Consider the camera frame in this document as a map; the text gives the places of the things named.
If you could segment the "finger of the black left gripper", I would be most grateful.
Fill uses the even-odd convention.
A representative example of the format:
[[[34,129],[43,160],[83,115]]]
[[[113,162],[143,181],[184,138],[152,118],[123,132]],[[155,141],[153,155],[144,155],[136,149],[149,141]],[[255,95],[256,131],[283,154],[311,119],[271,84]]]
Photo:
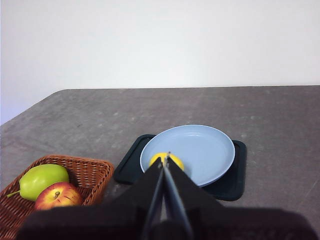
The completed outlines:
[[[163,183],[158,159],[130,189],[108,204],[37,210],[24,222],[19,240],[163,240],[155,219]]]

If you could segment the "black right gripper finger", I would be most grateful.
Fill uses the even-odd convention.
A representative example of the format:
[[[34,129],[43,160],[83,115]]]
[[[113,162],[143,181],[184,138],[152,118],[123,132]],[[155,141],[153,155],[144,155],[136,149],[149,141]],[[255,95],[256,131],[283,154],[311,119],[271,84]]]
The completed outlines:
[[[163,177],[172,216],[192,240],[312,240],[314,230],[301,215],[278,208],[225,207],[199,188],[170,153]]]

